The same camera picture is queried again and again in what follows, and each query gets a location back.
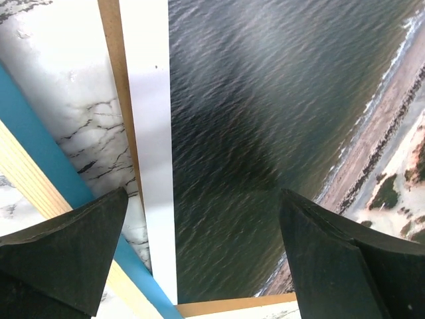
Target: water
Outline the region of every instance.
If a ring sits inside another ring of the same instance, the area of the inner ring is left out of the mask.
[[[170,0],[180,303],[252,296],[270,279],[284,251],[277,185],[320,198],[423,6]]]

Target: light wood edge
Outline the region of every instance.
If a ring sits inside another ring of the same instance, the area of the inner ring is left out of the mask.
[[[44,218],[50,219],[72,210],[2,121],[0,121],[0,171]],[[116,261],[112,261],[107,284],[136,316],[143,319],[162,318]]]
[[[178,304],[176,307],[183,317],[188,318],[201,316],[203,314],[214,314],[217,312],[268,306],[271,304],[281,304],[283,302],[291,302],[296,300],[297,297],[295,293],[290,293],[263,297],[196,302],[192,304]]]
[[[137,156],[137,144],[133,121],[133,109],[131,108],[126,50],[124,48],[124,37],[122,33],[120,2],[119,0],[98,0],[98,6],[104,28],[106,45],[108,47],[111,60],[112,72],[114,74],[118,100],[120,101],[124,127],[126,128],[130,155],[133,160],[135,178],[139,188],[141,204],[144,209],[139,158]]]

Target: white border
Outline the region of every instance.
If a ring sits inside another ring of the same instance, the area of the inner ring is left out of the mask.
[[[168,0],[120,0],[153,277],[177,304]]]

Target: photograph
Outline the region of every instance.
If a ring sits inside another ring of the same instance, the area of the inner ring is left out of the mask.
[[[168,12],[179,304],[294,291],[282,188],[424,240],[422,1],[169,0]]]

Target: blue board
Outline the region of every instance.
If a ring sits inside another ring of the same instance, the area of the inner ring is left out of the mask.
[[[0,65],[0,120],[75,209],[94,196]],[[183,319],[121,235],[115,261],[165,319]]]

